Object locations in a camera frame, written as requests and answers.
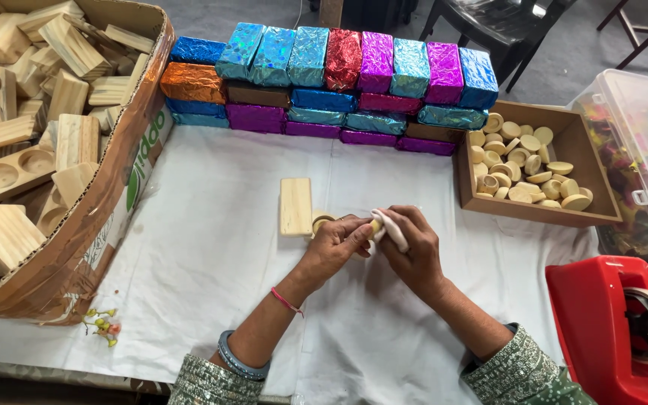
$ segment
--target red foil wrapper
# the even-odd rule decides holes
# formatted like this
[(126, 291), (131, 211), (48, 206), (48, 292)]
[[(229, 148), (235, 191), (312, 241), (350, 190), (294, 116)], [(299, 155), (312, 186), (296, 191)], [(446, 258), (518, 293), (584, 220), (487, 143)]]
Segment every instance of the red foil wrapper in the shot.
[(362, 69), (362, 33), (329, 29), (324, 81), (329, 90), (353, 89)]
[(416, 115), (421, 106), (421, 99), (392, 96), (391, 94), (361, 93), (361, 97), (359, 97), (360, 110)]
[(171, 62), (159, 82), (161, 91), (172, 99), (226, 104), (224, 81), (213, 66)]

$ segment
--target purple foil wrapper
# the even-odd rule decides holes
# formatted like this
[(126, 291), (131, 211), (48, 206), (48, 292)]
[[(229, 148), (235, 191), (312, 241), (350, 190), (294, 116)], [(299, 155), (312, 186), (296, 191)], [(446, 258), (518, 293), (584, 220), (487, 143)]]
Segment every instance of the purple foil wrapper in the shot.
[(287, 111), (280, 106), (230, 103), (226, 106), (229, 120), (286, 121)]
[(416, 115), (421, 106), (421, 99), (392, 96), (391, 94), (361, 93), (359, 97), (359, 108), (362, 110)]
[(455, 143), (414, 138), (401, 138), (396, 145), (400, 151), (434, 153), (440, 156), (451, 156), (455, 152), (455, 147)]
[(357, 89), (386, 93), (394, 73), (394, 39), (378, 32), (361, 33), (361, 72)]
[(339, 139), (341, 127), (311, 123), (286, 122), (285, 135), (315, 136), (317, 138)]
[(283, 134), (286, 121), (276, 120), (232, 120), (229, 119), (229, 127), (233, 130), (260, 132), (262, 134)]
[(431, 104), (456, 104), (462, 95), (464, 77), (459, 62), (459, 47), (453, 43), (429, 42), (429, 87), (424, 101)]
[(343, 143), (347, 143), (349, 145), (374, 145), (394, 147), (397, 144), (396, 135), (365, 132), (359, 130), (342, 130), (339, 139), (341, 139)]

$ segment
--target orange foil wrapper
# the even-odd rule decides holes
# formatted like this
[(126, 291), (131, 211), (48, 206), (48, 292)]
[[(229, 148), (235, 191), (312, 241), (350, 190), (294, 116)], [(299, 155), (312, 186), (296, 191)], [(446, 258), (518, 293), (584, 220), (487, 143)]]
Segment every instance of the orange foil wrapper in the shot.
[(329, 29), (324, 80), (330, 90), (353, 89), (362, 69), (362, 33)]
[(213, 66), (171, 62), (159, 82), (172, 99), (226, 104), (226, 85)]

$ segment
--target black chair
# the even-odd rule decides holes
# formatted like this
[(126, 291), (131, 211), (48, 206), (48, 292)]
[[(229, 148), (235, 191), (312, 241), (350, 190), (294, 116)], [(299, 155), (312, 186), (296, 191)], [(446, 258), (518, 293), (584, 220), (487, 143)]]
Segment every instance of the black chair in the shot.
[(544, 8), (536, 0), (434, 0), (419, 41), (433, 32), (434, 23), (443, 16), (462, 33), (459, 46), (471, 40), (489, 50), (500, 86), (519, 65), (506, 88), (509, 93), (546, 33), (575, 1), (552, 0)]

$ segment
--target bangle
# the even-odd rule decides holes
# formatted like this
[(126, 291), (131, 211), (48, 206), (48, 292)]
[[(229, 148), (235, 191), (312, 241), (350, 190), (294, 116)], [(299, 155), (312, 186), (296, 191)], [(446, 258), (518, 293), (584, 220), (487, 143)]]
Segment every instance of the bangle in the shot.
[(271, 293), (274, 294), (274, 296), (276, 297), (276, 299), (282, 301), (283, 305), (284, 305), (286, 308), (291, 309), (292, 311), (296, 312), (297, 314), (301, 314), (301, 317), (302, 317), (302, 318), (304, 317), (304, 313), (302, 312), (302, 310), (301, 310), (301, 309), (298, 309), (297, 307), (295, 307), (295, 306), (293, 306), (292, 304), (290, 304), (289, 301), (285, 300), (284, 297), (282, 297), (281, 295), (279, 295), (279, 294), (276, 292), (276, 290), (275, 290), (274, 287), (271, 288)]
[(234, 333), (234, 331), (223, 331), (221, 336), (219, 336), (219, 344), (217, 345), (217, 348), (219, 349), (219, 355), (224, 360), (224, 363), (227, 363), (229, 368), (237, 375), (240, 377), (244, 377), (247, 380), (252, 380), (252, 381), (262, 381), (266, 378), (266, 375), (269, 374), (269, 366), (271, 365), (272, 361), (266, 362), (264, 367), (262, 368), (252, 368), (248, 367), (244, 363), (241, 363), (238, 358), (232, 354), (231, 350), (229, 350), (229, 344), (227, 343), (227, 339), (229, 339), (229, 336)]

